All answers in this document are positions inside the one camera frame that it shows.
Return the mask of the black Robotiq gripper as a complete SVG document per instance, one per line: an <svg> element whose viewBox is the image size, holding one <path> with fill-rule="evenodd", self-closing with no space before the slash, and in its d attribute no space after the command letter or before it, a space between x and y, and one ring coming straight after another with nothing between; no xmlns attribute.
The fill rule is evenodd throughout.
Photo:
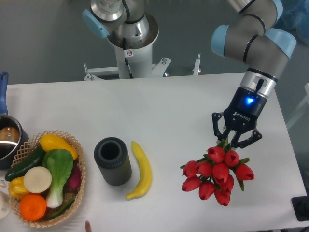
<svg viewBox="0 0 309 232"><path fill-rule="evenodd" d="M252 130L251 136L243 141L232 142L233 148L246 148L262 138L262 134L256 127L267 98L258 95L242 87L238 87L229 106L224 112L212 113L213 133L217 142L228 138L231 131L244 134ZM220 120L225 121L224 128L220 129Z"/></svg>

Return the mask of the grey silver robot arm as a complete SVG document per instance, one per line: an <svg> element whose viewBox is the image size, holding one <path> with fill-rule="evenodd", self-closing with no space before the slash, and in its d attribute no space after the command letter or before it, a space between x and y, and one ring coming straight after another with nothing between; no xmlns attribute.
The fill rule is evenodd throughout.
<svg viewBox="0 0 309 232"><path fill-rule="evenodd" d="M274 28L282 14L279 0L232 0L241 19L236 26L221 25L213 33L214 53L240 60L248 69L231 103L213 113L218 142L233 149L261 139L256 124L296 45L293 35ZM93 0L82 18L98 37L114 46L122 79L157 77L162 63L152 64L152 46L158 37L157 21L144 9L142 0Z"/></svg>

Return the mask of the fingertip at bottom edge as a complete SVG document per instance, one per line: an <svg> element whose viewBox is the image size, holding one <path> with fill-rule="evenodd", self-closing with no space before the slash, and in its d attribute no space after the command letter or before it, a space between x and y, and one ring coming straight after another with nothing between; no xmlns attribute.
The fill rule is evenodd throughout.
<svg viewBox="0 0 309 232"><path fill-rule="evenodd" d="M85 231L86 232L92 232L91 225L90 225L90 222L88 220L85 222L84 225L85 225Z"/></svg>

